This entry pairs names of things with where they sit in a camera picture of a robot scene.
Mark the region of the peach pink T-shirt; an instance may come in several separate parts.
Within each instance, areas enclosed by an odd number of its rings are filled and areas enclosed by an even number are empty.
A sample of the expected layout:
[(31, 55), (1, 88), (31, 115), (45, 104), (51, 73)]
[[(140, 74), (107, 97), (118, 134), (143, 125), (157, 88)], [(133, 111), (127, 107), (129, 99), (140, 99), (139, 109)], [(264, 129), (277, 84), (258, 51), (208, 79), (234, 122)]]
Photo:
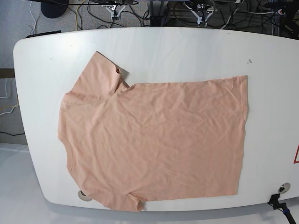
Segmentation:
[(96, 52), (60, 105), (67, 169), (86, 196), (111, 210), (234, 196), (247, 93), (246, 76), (129, 86)]

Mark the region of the left table grommet hole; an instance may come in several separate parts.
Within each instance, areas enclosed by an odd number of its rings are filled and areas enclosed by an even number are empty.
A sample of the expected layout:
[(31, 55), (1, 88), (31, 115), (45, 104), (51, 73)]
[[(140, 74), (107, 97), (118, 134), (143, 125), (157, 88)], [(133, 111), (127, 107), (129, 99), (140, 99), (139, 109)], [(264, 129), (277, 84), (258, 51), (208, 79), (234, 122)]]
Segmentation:
[(78, 191), (78, 197), (85, 202), (89, 202), (92, 199), (90, 197), (88, 197), (87, 195), (85, 195), (81, 190)]

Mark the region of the table grommet hole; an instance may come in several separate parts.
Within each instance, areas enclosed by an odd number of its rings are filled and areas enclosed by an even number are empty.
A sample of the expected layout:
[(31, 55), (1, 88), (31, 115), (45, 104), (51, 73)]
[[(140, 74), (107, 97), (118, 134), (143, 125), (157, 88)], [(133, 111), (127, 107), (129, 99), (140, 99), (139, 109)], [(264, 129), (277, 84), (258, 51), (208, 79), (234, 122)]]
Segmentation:
[(88, 197), (87, 195), (85, 195), (81, 190), (78, 191), (78, 197), (85, 202), (89, 202), (92, 199), (90, 197)]
[(290, 183), (284, 183), (279, 187), (278, 192), (280, 194), (284, 194), (290, 189), (290, 187), (291, 187)]

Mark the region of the dark round stand base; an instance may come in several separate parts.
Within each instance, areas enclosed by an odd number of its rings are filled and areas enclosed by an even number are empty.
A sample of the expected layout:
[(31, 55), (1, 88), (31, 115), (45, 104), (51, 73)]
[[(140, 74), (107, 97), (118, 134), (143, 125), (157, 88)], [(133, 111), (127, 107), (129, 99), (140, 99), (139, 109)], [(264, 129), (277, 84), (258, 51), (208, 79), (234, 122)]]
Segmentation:
[(62, 16), (69, 5), (69, 0), (42, 0), (41, 12), (50, 19), (55, 19)]

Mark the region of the right table grommet hole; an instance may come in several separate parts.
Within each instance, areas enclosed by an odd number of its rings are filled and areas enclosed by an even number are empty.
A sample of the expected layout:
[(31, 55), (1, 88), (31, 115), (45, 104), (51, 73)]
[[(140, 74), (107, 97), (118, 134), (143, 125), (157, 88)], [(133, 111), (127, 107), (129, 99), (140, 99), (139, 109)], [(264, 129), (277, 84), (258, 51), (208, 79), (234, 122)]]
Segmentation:
[(290, 183), (284, 183), (279, 187), (278, 192), (280, 194), (284, 194), (290, 189), (290, 187), (291, 187)]

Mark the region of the black aluminium frame post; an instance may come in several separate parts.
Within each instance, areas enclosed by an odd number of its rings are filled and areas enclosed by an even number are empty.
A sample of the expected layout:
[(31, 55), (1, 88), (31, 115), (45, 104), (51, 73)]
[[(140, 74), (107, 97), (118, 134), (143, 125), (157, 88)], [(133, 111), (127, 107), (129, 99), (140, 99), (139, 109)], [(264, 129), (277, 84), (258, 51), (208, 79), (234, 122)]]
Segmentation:
[(162, 27), (167, 19), (168, 0), (147, 0), (150, 26)]

